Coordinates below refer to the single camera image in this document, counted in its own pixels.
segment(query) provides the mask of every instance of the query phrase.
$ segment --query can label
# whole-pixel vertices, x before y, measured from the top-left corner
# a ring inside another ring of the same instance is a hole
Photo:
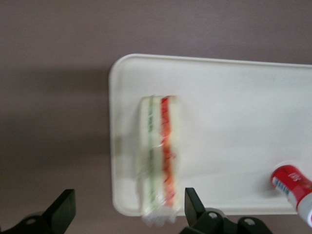
[[[277,190],[288,198],[296,210],[300,201],[312,193],[312,182],[292,165],[282,166],[275,170],[271,182]]]

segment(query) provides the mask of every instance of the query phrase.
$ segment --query barcode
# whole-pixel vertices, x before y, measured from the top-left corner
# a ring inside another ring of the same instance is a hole
[[[287,196],[289,194],[289,189],[286,187],[285,184],[283,184],[281,181],[279,181],[276,177],[273,179],[273,184],[283,193],[285,193]]]

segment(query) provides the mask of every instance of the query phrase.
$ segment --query gray wall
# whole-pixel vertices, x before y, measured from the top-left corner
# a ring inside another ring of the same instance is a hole
[[[112,64],[130,53],[312,64],[311,12],[303,0],[0,1],[2,230],[75,188],[68,234],[178,233],[184,217],[147,228],[112,206]],[[275,234],[312,233],[295,215],[260,218]]]

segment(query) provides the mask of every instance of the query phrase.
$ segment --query black clamp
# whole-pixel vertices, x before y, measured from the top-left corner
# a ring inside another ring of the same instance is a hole
[[[29,216],[0,234],[64,234],[75,214],[75,190],[67,189],[42,215]]]
[[[231,222],[222,211],[205,208],[194,188],[185,189],[185,215],[189,227],[180,234],[272,234],[258,218],[242,217]]]

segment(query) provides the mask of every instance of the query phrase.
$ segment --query white plastic tray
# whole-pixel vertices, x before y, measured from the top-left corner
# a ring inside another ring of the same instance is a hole
[[[130,216],[139,215],[138,108],[151,95],[179,97],[181,192],[194,187],[206,207],[226,215],[295,213],[270,175],[288,162],[312,178],[312,66],[152,55],[118,60],[110,73],[113,202]]]

